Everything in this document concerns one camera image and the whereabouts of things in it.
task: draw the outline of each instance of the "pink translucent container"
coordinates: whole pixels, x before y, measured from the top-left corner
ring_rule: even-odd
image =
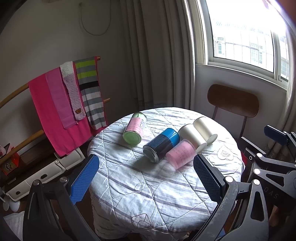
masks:
[[[190,141],[183,139],[166,155],[168,162],[177,170],[184,166],[196,155],[196,150]]]

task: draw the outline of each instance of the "quilted white tablecloth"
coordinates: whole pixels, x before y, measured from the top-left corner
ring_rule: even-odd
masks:
[[[88,155],[95,154],[100,160],[89,190],[96,233],[104,239],[136,232],[143,240],[178,240],[200,228],[217,205],[210,200],[192,161],[175,171],[165,159],[151,163],[142,151],[143,145],[166,128],[178,131],[203,115],[175,107],[143,113],[147,127],[137,146],[122,138],[132,116],[128,115],[96,135],[88,148]],[[218,138],[202,154],[224,176],[240,181],[244,164],[235,140],[217,122],[210,118],[208,122]]]

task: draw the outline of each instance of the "window sill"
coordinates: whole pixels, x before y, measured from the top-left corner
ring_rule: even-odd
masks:
[[[269,76],[263,75],[261,73],[258,73],[258,72],[252,71],[252,70],[244,69],[244,68],[241,68],[238,66],[216,63],[216,62],[208,62],[206,65],[211,66],[211,67],[218,67],[218,68],[225,69],[225,70],[231,71],[231,72],[238,72],[240,74],[243,74],[243,75],[249,76],[249,77],[251,77],[251,76],[255,77],[256,79],[258,79],[260,81],[264,81],[267,84],[275,85],[275,86],[281,88],[282,90],[284,90],[285,92],[287,91],[287,88],[288,88],[288,82],[286,82],[285,80],[277,81]]]
[[[197,64],[197,65],[208,66],[209,68],[220,68],[221,70],[224,70],[224,71],[227,71],[227,72],[241,74],[241,75],[244,75],[244,76],[247,76],[247,77],[254,78],[254,79],[258,80],[258,81],[262,81],[262,82],[264,82],[264,83],[266,83],[268,85],[276,86],[277,88],[281,89],[282,91],[287,92],[287,87],[285,88],[283,86],[280,86],[279,84],[274,82],[274,79],[272,79],[272,78],[270,78],[268,76],[261,76],[259,73],[256,73],[256,72],[250,73],[250,71],[246,70],[246,69],[240,70],[236,66],[230,66],[230,65],[214,63],[214,62],[208,62],[208,64]]]

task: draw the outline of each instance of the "towel rack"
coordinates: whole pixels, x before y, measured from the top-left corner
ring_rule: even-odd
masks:
[[[12,92],[9,96],[7,96],[4,100],[2,100],[0,102],[0,109],[5,104],[7,104],[10,100],[12,100],[14,97],[16,97],[18,94],[22,93],[24,90],[26,90],[28,88],[29,88],[29,84],[26,83],[23,86],[19,87],[14,92]],[[111,101],[110,98],[106,98],[106,99],[103,100],[104,103],[108,103],[110,101]],[[38,137],[41,137],[43,134],[44,134],[44,130],[39,130],[36,133],[34,133],[33,135],[31,135],[29,138],[24,140],[23,142],[21,142],[19,145],[17,145],[15,148],[13,148],[9,153],[7,153],[5,156],[0,158],[0,165],[2,165],[2,163],[7,161],[14,153],[18,152],[19,150],[21,150],[22,148],[24,148],[25,146],[30,144],[32,141],[36,140]]]

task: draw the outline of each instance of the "cable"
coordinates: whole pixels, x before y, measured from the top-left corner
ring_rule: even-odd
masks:
[[[84,26],[84,24],[83,24],[83,21],[82,21],[82,2],[81,3],[79,3],[79,10],[80,10],[80,21],[79,22],[81,22],[81,24],[82,24],[82,28],[88,33],[88,34],[90,34],[90,35],[92,35],[92,36],[102,36],[102,35],[104,35],[107,31],[108,31],[108,29],[109,29],[109,27],[110,27],[110,24],[111,24],[111,0],[109,0],[109,23],[108,23],[108,26],[107,26],[107,28],[106,28],[106,30],[104,31],[104,32],[102,32],[101,34],[92,34],[91,32],[89,32],[89,31],[87,31],[86,30],[86,28],[85,28],[85,26]]]

